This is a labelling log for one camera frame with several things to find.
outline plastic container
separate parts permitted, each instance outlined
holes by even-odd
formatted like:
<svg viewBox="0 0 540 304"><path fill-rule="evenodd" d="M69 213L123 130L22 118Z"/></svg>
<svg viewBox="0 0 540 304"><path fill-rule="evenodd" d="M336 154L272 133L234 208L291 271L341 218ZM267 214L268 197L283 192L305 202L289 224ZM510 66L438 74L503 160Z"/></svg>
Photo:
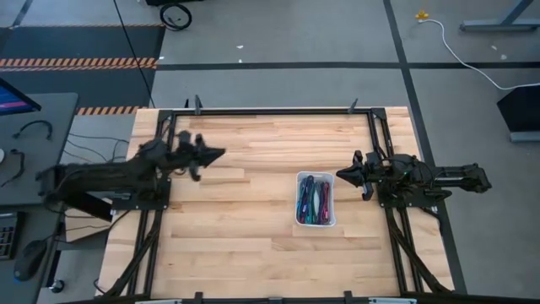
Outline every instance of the plastic container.
<svg viewBox="0 0 540 304"><path fill-rule="evenodd" d="M330 193L328 194L328 213L330 220L327 225L312 225L312 224L302 224L296 218L296 204L298 203L298 198L300 196L300 182L308 176L313 176L316 182L328 182L330 184ZM308 172L301 171L296 175L296 200L294 201L294 220L296 224L309 227L332 227L336 225L336 215L334 214L334 175L326 172Z"/></svg>

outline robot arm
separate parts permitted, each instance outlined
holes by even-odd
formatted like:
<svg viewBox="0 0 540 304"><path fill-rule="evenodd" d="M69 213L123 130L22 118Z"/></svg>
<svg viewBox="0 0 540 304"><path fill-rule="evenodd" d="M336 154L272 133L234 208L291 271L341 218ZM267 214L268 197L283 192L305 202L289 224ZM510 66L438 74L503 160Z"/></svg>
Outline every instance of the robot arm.
<svg viewBox="0 0 540 304"><path fill-rule="evenodd" d="M408 206L413 202L425 202L426 198L437 202L449 197L451 192L441 187L459 187L475 193L484 193L491 188L485 171L477 164L437 167L411 155L382 159L378 153L372 152L366 156L367 161L363 164L362 152L356 150L353 164L337 172L337 176L345 181L364 187L363 200L371 199L373 183L377 185L380 196L395 205Z"/></svg>
<svg viewBox="0 0 540 304"><path fill-rule="evenodd" d="M175 169L187 169L193 181L198 182L199 166L209 166L225 149L207 147L198 134L191 144L191 134L182 131L178 148L168 152L161 138L155 138L139 147L137 154L121 163L91 165L57 165L37 176L41 182L40 196L45 200L62 200L85 192L134 191L139 198L152 200L159 195L158 180Z"/></svg>

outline floor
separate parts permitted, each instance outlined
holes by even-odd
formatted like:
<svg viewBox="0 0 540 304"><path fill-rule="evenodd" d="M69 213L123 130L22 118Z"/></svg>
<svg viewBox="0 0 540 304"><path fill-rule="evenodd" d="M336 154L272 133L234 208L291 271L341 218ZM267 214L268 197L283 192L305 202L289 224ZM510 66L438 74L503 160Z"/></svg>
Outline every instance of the floor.
<svg viewBox="0 0 540 304"><path fill-rule="evenodd" d="M157 8L143 1L117 1L129 30L159 23ZM156 69L145 69L145 78L157 107L182 107L195 94L201 96L206 107L348 106L356 98L358 106L409 106L417 134L422 137L424 130L427 132L429 142L424 138L420 143L424 152L430 147L440 166L478 162L494 186L483 195L455 191L446 200L468 293L540 298L540 222L536 218L540 211L540 145L511 144L495 105L506 92L497 90L472 70L452 65L455 60L441 43L440 28L436 24L418 24L414 19L418 10L425 8L431 18L444 23L446 38L456 53L467 62L488 62L486 73L498 83L511 86L537 82L540 32L463 33L458 29L464 19L498 18L515 2L187 3L194 18L192 26L181 32L165 32L163 43L158 43ZM391 27L393 20L387 18L388 3L396 29ZM0 0L0 7L0 27L4 28L0 29L0 37L10 31L5 28L14 21L21 28L51 30L60 25L77 25L81 33L91 30L89 27L119 25L110 0ZM540 2L535 2L522 17L539 15ZM402 50L395 47L399 41ZM405 60L410 68L399 64ZM425 62L433 64L414 64ZM0 77L8 73L15 72L4 71ZM131 74L129 87L144 88L143 77L139 76ZM122 77L111 78L111 82L120 82ZM102 96L104 104L89 102L87 106L122 106L124 101L120 99L129 96L122 93L110 100ZM150 106L148 98L143 101L129 106ZM80 114L89 112L99 114ZM132 121L133 115L126 114L78 115L72 132L128 138ZM75 138L73 142L96 149L107 158L112 156L115 143ZM92 161L100 159L73 146L68 146L67 151ZM119 145L116 155L125 152L126 147ZM62 161L81 160L64 155ZM66 281L67 288L58 295L44 290L40 303L90 298L94 294L92 281L99 275L100 255L98 249L63 254L57 277ZM76 274L68 271L76 261L88 261L84 263L87 268Z"/></svg>

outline colorful cables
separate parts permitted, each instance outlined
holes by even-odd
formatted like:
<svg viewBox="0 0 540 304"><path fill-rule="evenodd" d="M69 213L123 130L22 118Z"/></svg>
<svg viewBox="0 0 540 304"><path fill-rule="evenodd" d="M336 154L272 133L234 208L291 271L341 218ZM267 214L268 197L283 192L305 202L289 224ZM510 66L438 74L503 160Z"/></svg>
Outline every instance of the colorful cables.
<svg viewBox="0 0 540 304"><path fill-rule="evenodd" d="M298 202L296 202L296 219L301 224L328 225L330 213L328 209L330 184L316 182L308 176L300 182Z"/></svg>

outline monitor screen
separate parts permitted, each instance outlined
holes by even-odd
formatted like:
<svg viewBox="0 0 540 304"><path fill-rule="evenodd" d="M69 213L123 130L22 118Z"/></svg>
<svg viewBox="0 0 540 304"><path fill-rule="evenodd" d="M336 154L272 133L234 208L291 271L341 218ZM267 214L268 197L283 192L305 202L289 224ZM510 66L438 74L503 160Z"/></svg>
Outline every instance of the monitor screen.
<svg viewBox="0 0 540 304"><path fill-rule="evenodd" d="M0 82L0 115L39 111L40 107L11 85Z"/></svg>

